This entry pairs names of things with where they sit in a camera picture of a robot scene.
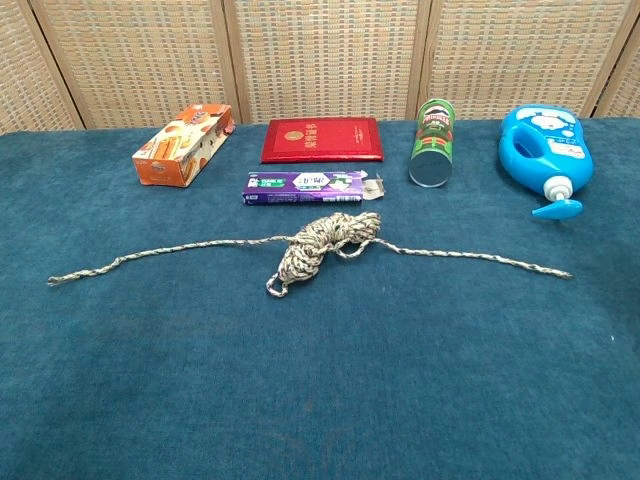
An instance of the purple package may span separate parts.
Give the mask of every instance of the purple package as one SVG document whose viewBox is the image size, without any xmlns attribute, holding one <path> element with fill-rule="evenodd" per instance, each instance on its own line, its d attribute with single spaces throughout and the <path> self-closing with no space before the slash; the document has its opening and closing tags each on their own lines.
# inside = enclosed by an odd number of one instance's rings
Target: purple package
<svg viewBox="0 0 640 480">
<path fill-rule="evenodd" d="M 382 180 L 363 181 L 366 176 L 366 172 L 250 172 L 242 198 L 247 205 L 265 205 L 381 197 Z"/>
</svg>

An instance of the orange box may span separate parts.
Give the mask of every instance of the orange box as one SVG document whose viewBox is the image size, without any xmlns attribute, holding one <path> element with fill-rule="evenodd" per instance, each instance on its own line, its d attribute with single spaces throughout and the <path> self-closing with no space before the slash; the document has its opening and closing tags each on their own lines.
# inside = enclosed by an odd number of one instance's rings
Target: orange box
<svg viewBox="0 0 640 480">
<path fill-rule="evenodd" d="M 187 107 L 133 154 L 140 183 L 188 187 L 234 128 L 229 105 Z"/>
</svg>

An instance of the can lid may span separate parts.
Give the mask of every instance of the can lid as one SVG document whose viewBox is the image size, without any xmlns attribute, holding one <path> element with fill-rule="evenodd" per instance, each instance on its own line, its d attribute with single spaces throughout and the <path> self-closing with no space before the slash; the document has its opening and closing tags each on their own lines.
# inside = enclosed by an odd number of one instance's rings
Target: can lid
<svg viewBox="0 0 640 480">
<path fill-rule="evenodd" d="M 446 155 L 422 152 L 409 161 L 409 176 L 421 187 L 439 187 L 451 177 L 453 167 Z"/>
</svg>

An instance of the pringles can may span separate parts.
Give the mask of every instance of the pringles can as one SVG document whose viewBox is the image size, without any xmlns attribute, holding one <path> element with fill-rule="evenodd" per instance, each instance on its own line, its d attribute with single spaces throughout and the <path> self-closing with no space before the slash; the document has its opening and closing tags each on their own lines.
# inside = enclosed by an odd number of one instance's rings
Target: pringles can
<svg viewBox="0 0 640 480">
<path fill-rule="evenodd" d="M 409 176 L 421 187 L 444 185 L 453 171 L 453 105 L 434 98 L 420 107 Z"/>
</svg>

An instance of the white cap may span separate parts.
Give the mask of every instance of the white cap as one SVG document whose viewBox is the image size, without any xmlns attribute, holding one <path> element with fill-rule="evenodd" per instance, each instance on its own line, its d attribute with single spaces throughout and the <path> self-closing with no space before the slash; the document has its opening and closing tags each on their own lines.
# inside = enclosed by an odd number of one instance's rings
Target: white cap
<svg viewBox="0 0 640 480">
<path fill-rule="evenodd" d="M 550 202 L 555 202 L 556 200 L 565 200 L 573 194 L 573 184 L 569 177 L 565 176 L 555 176 L 549 178 L 546 182 L 544 182 L 544 196 L 547 197 L 547 200 Z"/>
</svg>

